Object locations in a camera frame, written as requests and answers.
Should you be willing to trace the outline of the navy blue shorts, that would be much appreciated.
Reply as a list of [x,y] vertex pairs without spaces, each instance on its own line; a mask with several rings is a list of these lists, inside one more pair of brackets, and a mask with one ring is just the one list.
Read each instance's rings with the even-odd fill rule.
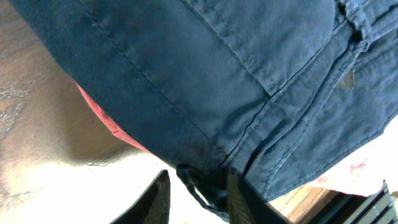
[[397,2],[13,1],[123,131],[229,220],[315,180],[397,115]]

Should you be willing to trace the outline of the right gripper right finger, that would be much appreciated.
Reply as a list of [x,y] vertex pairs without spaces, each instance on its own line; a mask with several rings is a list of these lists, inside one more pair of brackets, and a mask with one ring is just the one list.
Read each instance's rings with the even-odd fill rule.
[[236,170],[227,178],[230,224],[289,224],[290,221],[270,207]]

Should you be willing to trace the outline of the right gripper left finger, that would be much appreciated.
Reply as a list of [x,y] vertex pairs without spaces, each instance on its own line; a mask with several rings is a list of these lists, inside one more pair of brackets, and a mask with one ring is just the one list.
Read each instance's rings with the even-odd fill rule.
[[168,224],[170,213],[170,178],[162,170],[145,192],[111,224]]

